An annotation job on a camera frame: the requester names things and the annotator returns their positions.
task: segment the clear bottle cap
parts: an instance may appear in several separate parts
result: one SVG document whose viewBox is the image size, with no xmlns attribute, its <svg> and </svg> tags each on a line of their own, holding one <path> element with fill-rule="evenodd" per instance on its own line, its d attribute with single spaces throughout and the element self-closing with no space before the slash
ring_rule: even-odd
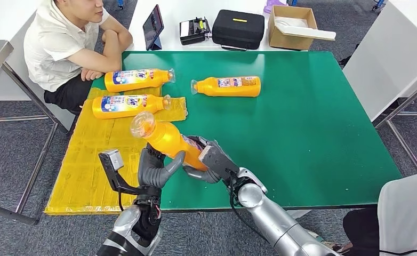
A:
<svg viewBox="0 0 417 256">
<path fill-rule="evenodd" d="M 151 112 L 147 111 L 137 114 L 130 125 L 130 132 L 137 138 L 148 137 L 154 129 L 155 117 Z"/>
<path fill-rule="evenodd" d="M 197 93 L 197 81 L 191 80 L 191 93 L 195 95 Z"/>
<path fill-rule="evenodd" d="M 175 72 L 173 68 L 167 71 L 167 77 L 170 83 L 175 83 Z"/>
<path fill-rule="evenodd" d="M 169 94 L 168 95 L 165 95 L 163 97 L 163 107 L 166 110 L 170 110 L 171 109 L 171 96 L 169 96 Z"/>
</svg>

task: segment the green tabletop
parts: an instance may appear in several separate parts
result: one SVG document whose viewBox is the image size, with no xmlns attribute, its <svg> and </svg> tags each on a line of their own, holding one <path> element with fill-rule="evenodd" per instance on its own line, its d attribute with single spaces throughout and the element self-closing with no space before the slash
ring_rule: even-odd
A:
<svg viewBox="0 0 417 256">
<path fill-rule="evenodd" d="M 186 97 L 182 134 L 217 140 L 239 166 L 290 209 L 376 204 L 381 187 L 401 178 L 330 52 L 125 52 L 124 70 L 174 68 L 162 95 Z M 190 81 L 259 76 L 257 98 L 191 95 Z M 103 89 L 103 81 L 94 82 Z M 223 183 L 179 170 L 163 190 L 163 210 L 229 208 Z"/>
</svg>

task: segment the plastic bottle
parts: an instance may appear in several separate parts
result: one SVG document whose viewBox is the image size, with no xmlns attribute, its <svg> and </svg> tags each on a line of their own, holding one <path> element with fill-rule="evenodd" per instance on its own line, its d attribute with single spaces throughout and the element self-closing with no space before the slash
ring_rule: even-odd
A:
<svg viewBox="0 0 417 256">
<path fill-rule="evenodd" d="M 208 96 L 257 97 L 260 93 L 260 78 L 241 76 L 192 80 L 191 93 L 204 93 Z"/>
<path fill-rule="evenodd" d="M 116 71 L 105 74 L 105 86 L 109 92 L 160 87 L 164 83 L 175 82 L 174 69 L 161 70 L 156 68 Z"/>
<path fill-rule="evenodd" d="M 195 141 L 180 134 L 173 124 L 156 122 L 152 113 L 147 111 L 139 113 L 133 119 L 130 131 L 133 136 L 144 138 L 153 148 L 170 158 L 175 158 L 178 152 L 184 150 L 185 164 L 198 170 L 207 170 L 207 166 L 198 159 L 202 148 Z"/>
<path fill-rule="evenodd" d="M 151 94 L 97 97 L 92 102 L 92 112 L 99 119 L 135 116 L 143 111 L 155 113 L 171 107 L 171 97 Z"/>
</svg>

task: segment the tablet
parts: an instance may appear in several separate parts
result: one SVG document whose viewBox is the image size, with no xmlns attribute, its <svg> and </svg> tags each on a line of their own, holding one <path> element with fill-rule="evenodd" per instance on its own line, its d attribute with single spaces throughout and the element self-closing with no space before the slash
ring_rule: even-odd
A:
<svg viewBox="0 0 417 256">
<path fill-rule="evenodd" d="M 158 5 L 155 5 L 146 22 L 142 25 L 144 38 L 146 40 L 146 51 L 150 50 L 154 46 L 155 40 L 158 38 L 163 29 L 164 25 L 162 15 L 160 14 Z"/>
</svg>

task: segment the floor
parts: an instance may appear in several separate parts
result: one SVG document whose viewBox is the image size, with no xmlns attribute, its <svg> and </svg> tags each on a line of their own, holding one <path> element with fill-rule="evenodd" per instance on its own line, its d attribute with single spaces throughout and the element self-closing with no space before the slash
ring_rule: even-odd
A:
<svg viewBox="0 0 417 256">
<path fill-rule="evenodd" d="M 105 0 L 106 9 L 128 26 L 135 1 L 117 9 Z M 298 6 L 314 10 L 320 29 L 337 32 L 335 42 L 315 41 L 311 50 L 332 51 L 339 60 L 352 54 L 376 13 L 372 0 L 299 0 Z M 411 105 L 417 110 L 417 101 Z M 40 114 L 31 102 L 0 102 L 0 117 Z M 417 156 L 417 118 L 397 117 L 395 124 Z M 0 206 L 14 210 L 33 169 L 48 131 L 49 121 L 0 124 Z M 404 176 L 416 173 L 410 159 L 387 127 L 379 134 Z M 36 226 L 0 217 L 0 255 L 94 255 L 116 219 L 114 215 L 51 217 L 42 214 L 65 154 L 69 136 L 60 132 L 38 177 L 26 213 L 40 217 Z M 329 241 L 347 243 L 342 218 L 348 210 L 313 210 L 298 220 Z M 165 235 L 154 255 L 277 255 L 231 212 L 166 213 Z"/>
</svg>

